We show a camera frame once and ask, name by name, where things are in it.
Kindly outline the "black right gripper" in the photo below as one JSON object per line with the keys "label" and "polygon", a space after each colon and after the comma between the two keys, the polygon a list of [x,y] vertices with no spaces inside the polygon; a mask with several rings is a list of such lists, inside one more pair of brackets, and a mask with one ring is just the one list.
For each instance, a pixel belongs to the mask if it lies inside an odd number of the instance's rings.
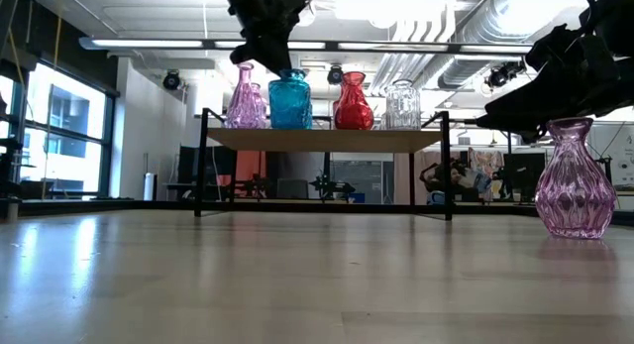
{"label": "black right gripper", "polygon": [[529,83],[488,102],[476,124],[506,132],[545,128],[529,115],[608,114],[634,106],[634,37],[612,27],[584,35],[566,25],[534,43],[525,61],[538,71]]}

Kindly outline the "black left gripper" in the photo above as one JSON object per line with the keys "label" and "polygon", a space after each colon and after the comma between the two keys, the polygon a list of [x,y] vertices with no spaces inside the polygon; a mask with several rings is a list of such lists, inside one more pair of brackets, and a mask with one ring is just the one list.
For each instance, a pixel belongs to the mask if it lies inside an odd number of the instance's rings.
{"label": "black left gripper", "polygon": [[238,19],[246,40],[230,53],[231,62],[254,60],[275,74],[292,69],[288,38],[310,0],[227,1],[228,13]]}

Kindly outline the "teal round glass vase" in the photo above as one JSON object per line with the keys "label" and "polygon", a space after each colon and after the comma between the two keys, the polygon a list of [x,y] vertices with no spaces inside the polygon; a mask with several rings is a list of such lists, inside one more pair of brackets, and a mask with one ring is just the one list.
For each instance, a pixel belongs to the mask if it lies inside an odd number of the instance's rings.
{"label": "teal round glass vase", "polygon": [[270,124],[273,129],[312,128],[311,89],[302,69],[285,69],[268,84]]}

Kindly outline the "purple glass cone vase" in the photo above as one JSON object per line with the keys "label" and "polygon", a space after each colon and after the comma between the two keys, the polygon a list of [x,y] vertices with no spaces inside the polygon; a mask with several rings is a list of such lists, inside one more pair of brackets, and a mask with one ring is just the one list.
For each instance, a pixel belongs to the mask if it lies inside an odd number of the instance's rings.
{"label": "purple glass cone vase", "polygon": [[225,127],[229,129],[257,129],[260,125],[259,111],[252,90],[252,70],[250,62],[238,65],[239,80],[228,107]]}

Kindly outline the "red bulbous glass vase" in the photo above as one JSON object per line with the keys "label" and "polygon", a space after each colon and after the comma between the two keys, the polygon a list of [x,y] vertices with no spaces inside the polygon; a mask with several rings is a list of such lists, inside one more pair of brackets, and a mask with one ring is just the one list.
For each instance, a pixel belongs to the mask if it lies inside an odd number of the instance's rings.
{"label": "red bulbous glass vase", "polygon": [[363,83],[366,75],[360,71],[343,74],[342,94],[335,111],[335,126],[339,130],[370,130],[374,118],[366,101]]}

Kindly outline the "wooden shelf with black frame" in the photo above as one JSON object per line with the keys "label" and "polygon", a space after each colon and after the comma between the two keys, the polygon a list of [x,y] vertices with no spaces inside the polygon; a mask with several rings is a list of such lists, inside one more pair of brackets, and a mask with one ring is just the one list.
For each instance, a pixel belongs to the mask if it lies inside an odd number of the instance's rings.
{"label": "wooden shelf with black frame", "polygon": [[[363,131],[363,130],[274,130],[274,129],[225,129],[208,126],[210,117],[221,117],[205,108],[200,116],[197,180],[194,215],[199,217],[206,208],[203,193],[206,187],[206,148],[212,139],[231,151],[323,153],[328,164],[332,153],[353,154],[406,154],[408,156],[409,203],[406,205],[343,204],[322,202],[265,203],[257,205],[235,201],[237,178],[230,182],[229,200],[212,204],[212,209],[222,211],[253,212],[312,212],[350,214],[416,214],[443,215],[446,221],[453,219],[455,205],[451,189],[450,167],[450,119],[446,111],[434,114],[423,125],[440,123],[438,131]],[[414,156],[435,143],[441,144],[441,162],[444,172],[445,202],[437,206],[416,203]]]}

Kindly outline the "purple bulbous glass vase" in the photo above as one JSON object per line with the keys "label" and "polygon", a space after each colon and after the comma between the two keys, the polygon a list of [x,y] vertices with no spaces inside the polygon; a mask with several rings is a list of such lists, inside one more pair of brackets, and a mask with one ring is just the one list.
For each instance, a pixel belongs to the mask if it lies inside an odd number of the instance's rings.
{"label": "purple bulbous glass vase", "polygon": [[599,239],[611,222],[615,190],[585,146],[592,123],[578,117],[547,124],[555,147],[538,180],[535,204],[553,236]]}

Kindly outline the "small clear glass vase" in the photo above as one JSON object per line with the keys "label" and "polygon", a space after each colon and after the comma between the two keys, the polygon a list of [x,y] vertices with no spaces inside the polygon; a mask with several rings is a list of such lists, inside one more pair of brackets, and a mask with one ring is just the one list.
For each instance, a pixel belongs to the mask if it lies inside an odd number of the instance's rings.
{"label": "small clear glass vase", "polygon": [[382,117],[387,130],[420,130],[420,94],[408,79],[398,79],[386,93],[386,110]]}

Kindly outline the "black framed background table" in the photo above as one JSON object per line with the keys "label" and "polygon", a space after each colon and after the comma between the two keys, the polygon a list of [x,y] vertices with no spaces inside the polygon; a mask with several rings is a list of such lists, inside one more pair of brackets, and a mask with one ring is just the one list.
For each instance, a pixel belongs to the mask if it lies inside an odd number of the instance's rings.
{"label": "black framed background table", "polygon": [[[628,122],[595,119],[587,134],[585,147],[590,155],[605,172],[606,177],[613,181],[617,170],[617,139],[623,134]],[[493,152],[506,154],[543,154],[546,165],[554,154],[555,141],[550,134],[546,134],[535,143],[526,143],[516,134],[478,128],[475,119],[451,119],[450,126],[458,129],[457,141],[452,144],[457,147],[469,145],[472,148],[489,147]]]}

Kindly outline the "white round ceiling lamp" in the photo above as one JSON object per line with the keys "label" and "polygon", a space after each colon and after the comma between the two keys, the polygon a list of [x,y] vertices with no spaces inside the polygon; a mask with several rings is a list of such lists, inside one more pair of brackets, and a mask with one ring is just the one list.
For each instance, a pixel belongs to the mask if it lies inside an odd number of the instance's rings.
{"label": "white round ceiling lamp", "polygon": [[313,0],[310,0],[306,6],[299,13],[299,21],[297,25],[299,27],[308,27],[316,19],[316,7]]}

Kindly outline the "floral cloth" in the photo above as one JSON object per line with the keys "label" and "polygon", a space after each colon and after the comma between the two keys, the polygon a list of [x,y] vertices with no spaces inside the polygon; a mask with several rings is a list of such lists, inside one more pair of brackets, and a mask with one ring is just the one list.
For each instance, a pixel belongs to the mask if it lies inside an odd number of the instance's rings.
{"label": "floral cloth", "polygon": [[475,172],[475,187],[486,201],[493,199],[493,174],[504,166],[503,153],[500,151],[468,150],[469,166]]}

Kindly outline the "person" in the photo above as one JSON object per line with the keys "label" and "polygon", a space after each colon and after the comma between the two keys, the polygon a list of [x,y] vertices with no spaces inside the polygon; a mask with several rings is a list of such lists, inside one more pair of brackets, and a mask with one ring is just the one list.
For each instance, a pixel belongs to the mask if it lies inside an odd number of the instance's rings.
{"label": "person", "polygon": [[486,193],[492,185],[492,179],[482,171],[473,170],[458,159],[450,160],[449,173],[445,173],[443,163],[432,164],[424,169],[419,179],[428,191],[446,191],[449,187],[453,193],[463,193],[476,190],[479,194]]}

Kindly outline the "orange partition panel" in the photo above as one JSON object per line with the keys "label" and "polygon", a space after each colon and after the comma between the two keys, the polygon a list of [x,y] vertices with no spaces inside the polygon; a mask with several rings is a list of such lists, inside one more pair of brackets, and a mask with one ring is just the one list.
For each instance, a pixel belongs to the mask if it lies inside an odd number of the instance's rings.
{"label": "orange partition panel", "polygon": [[266,177],[266,153],[239,151],[237,157],[236,180],[252,180],[254,175]]}

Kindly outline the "white printed panel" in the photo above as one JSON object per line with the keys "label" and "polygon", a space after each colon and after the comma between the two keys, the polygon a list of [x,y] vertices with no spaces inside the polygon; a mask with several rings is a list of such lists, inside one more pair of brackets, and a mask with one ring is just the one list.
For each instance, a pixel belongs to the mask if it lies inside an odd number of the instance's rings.
{"label": "white printed panel", "polygon": [[624,126],[610,146],[614,186],[634,187],[634,126]]}

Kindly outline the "linear ceiling light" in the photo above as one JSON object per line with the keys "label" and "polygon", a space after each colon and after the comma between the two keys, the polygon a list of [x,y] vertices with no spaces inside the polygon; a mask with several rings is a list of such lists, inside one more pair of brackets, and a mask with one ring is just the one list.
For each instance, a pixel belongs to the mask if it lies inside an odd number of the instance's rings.
{"label": "linear ceiling light", "polygon": [[[79,44],[86,50],[201,50],[229,51],[245,44],[240,40],[211,39],[95,39],[82,37]],[[339,41],[290,41],[290,52],[328,53],[396,53],[432,55],[522,56],[532,49],[527,44],[459,44],[440,42],[339,42]]]}

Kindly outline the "grey box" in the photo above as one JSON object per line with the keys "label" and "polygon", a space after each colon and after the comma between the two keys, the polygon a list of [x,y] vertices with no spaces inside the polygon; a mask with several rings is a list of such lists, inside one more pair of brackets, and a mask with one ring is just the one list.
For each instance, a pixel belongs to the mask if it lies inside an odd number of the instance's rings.
{"label": "grey box", "polygon": [[281,199],[308,199],[308,181],[298,178],[280,178],[276,196]]}

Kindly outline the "large window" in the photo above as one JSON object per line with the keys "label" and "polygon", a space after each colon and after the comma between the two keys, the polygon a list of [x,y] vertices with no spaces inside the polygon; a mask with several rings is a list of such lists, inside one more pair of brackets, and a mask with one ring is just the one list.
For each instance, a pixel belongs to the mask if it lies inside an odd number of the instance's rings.
{"label": "large window", "polygon": [[0,139],[22,145],[9,169],[24,199],[104,196],[114,99],[49,65],[0,69]]}

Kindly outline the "black side rack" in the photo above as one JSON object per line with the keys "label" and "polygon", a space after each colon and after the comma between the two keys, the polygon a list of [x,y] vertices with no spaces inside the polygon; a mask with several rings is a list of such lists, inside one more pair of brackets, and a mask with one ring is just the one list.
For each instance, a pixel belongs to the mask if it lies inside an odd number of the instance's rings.
{"label": "black side rack", "polygon": [[0,137],[0,148],[5,149],[4,152],[0,152],[0,199],[20,197],[22,187],[13,181],[13,163],[23,144],[16,138]]}

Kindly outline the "silver air duct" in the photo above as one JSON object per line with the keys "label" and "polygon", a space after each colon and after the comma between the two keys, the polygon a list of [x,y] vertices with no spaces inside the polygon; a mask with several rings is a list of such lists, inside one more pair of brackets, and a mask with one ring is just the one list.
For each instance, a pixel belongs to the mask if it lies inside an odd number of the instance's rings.
{"label": "silver air duct", "polygon": [[452,36],[459,44],[523,43],[548,25],[563,5],[555,0],[486,0]]}

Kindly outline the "black aluminium table frame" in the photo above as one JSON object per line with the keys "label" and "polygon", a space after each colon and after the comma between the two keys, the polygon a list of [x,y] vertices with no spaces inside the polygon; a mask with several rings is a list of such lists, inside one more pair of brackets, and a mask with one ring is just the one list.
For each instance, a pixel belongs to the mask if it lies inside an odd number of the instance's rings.
{"label": "black aluminium table frame", "polygon": [[[441,205],[381,205],[354,204],[320,201],[291,202],[174,202],[142,200],[29,200],[18,202],[20,216],[65,215],[115,210],[189,210],[243,211],[243,212],[307,212],[307,213],[350,213],[350,214],[418,214],[445,215]],[[454,205],[453,215],[514,215],[537,217],[534,206],[528,205]],[[611,224],[634,228],[634,211],[616,210]]]}

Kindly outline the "short grey post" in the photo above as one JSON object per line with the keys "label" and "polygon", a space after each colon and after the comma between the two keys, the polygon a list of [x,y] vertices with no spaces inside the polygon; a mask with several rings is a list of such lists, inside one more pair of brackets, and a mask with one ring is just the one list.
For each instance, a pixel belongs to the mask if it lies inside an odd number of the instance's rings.
{"label": "short grey post", "polygon": [[16,222],[22,200],[19,198],[0,198],[0,223]]}

